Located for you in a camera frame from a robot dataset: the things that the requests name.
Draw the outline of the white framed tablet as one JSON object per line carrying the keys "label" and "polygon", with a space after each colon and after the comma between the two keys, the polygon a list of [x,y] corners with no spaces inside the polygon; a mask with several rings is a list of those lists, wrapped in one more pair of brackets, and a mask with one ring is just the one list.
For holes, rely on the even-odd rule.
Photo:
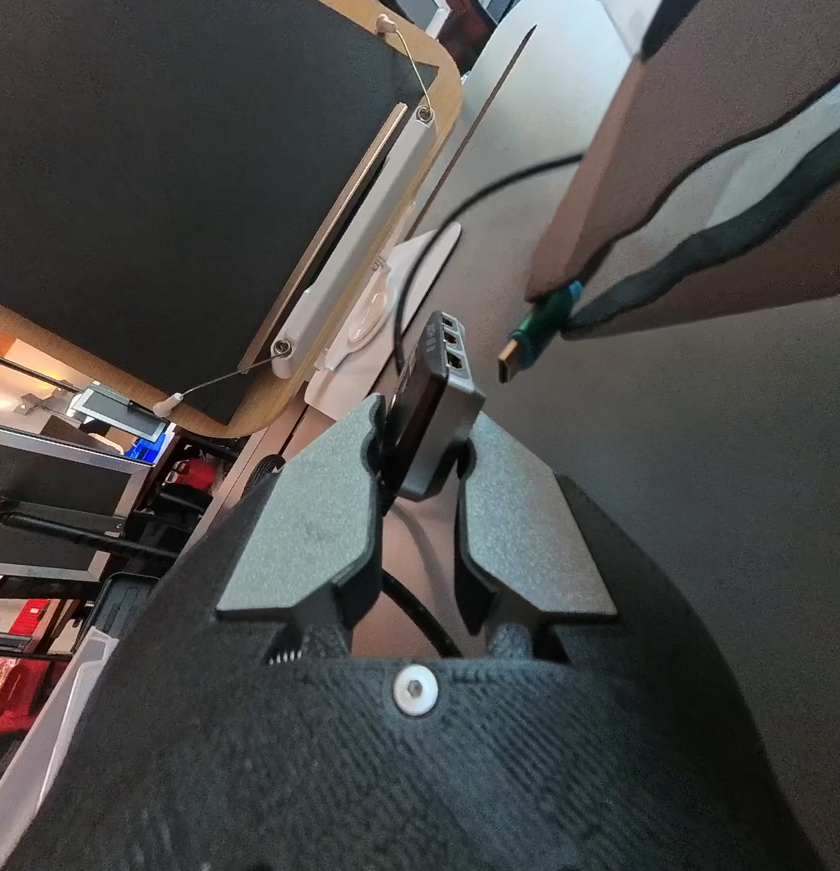
{"label": "white framed tablet", "polygon": [[90,418],[144,441],[155,442],[170,423],[111,388],[93,381],[69,402],[69,416]]}

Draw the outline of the black HDMI switch box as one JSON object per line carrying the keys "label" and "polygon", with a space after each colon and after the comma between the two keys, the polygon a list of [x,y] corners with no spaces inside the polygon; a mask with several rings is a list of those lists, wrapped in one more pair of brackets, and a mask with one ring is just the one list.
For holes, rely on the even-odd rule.
{"label": "black HDMI switch box", "polygon": [[434,311],[408,356],[383,423],[380,476],[386,493],[416,503],[437,495],[484,402],[462,324]]}

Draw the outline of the blue plastic crate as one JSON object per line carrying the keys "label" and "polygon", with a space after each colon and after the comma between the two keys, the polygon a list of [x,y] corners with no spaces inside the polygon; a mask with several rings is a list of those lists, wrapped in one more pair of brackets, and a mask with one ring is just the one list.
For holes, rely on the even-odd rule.
{"label": "blue plastic crate", "polygon": [[163,462],[172,447],[173,433],[164,431],[156,441],[137,438],[123,452],[123,456],[133,462],[157,466]]}

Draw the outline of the red storage crate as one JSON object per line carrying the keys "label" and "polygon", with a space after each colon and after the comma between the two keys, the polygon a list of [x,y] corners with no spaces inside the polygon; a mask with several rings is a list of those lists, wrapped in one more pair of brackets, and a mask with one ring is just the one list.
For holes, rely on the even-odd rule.
{"label": "red storage crate", "polygon": [[65,662],[0,656],[0,735],[31,728],[66,667]]}

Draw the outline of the red bag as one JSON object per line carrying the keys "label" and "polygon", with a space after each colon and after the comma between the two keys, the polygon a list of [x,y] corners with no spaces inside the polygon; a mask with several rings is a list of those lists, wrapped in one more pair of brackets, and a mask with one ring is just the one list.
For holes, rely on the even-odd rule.
{"label": "red bag", "polygon": [[201,457],[178,460],[164,477],[165,484],[190,487],[210,492],[217,477],[217,466]]}

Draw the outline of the grey metal shelf rack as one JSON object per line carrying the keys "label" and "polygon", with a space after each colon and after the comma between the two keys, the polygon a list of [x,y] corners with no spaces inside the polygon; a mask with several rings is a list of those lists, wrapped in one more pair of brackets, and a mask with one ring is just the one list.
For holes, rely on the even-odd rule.
{"label": "grey metal shelf rack", "polygon": [[129,541],[128,527],[156,463],[0,426],[0,600],[92,597],[112,563],[160,574],[174,559],[98,549]]}

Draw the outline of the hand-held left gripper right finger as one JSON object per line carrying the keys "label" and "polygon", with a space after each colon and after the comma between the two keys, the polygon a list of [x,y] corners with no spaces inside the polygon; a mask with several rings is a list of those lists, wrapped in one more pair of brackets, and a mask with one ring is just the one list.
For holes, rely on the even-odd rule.
{"label": "hand-held left gripper right finger", "polygon": [[481,413],[458,464],[456,602],[472,636],[619,613],[552,469]]}

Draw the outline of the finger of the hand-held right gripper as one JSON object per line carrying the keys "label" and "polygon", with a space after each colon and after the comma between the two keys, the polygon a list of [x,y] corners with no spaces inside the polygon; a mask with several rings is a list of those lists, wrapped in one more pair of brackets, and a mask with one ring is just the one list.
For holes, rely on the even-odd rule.
{"label": "finger of the hand-held right gripper", "polygon": [[592,286],[568,340],[840,294],[840,94],[696,170]]}
{"label": "finger of the hand-held right gripper", "polygon": [[660,3],[536,247],[527,301],[588,281],[693,171],[839,83],[840,1]]}

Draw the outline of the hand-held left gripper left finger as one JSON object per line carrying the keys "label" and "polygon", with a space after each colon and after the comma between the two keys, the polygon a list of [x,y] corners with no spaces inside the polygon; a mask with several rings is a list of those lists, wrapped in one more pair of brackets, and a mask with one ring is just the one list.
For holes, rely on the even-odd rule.
{"label": "hand-held left gripper left finger", "polygon": [[219,618],[352,636],[382,589],[385,411],[371,394],[284,465],[244,535]]}

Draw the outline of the black covered computer monitor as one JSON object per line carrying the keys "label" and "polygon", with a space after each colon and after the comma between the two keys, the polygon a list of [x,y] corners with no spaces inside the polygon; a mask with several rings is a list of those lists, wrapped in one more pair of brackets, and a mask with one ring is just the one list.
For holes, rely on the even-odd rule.
{"label": "black covered computer monitor", "polygon": [[174,420],[264,428],[295,396],[462,102],[379,2],[0,2],[0,331],[151,408],[262,358],[423,99],[435,125],[296,374],[203,387]]}

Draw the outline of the clear white plastic bin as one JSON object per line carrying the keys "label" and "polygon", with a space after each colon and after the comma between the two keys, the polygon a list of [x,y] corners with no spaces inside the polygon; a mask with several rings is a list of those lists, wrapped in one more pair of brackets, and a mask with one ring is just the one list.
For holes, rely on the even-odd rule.
{"label": "clear white plastic bin", "polygon": [[0,780],[0,828],[35,815],[63,765],[72,737],[118,639],[91,630]]}

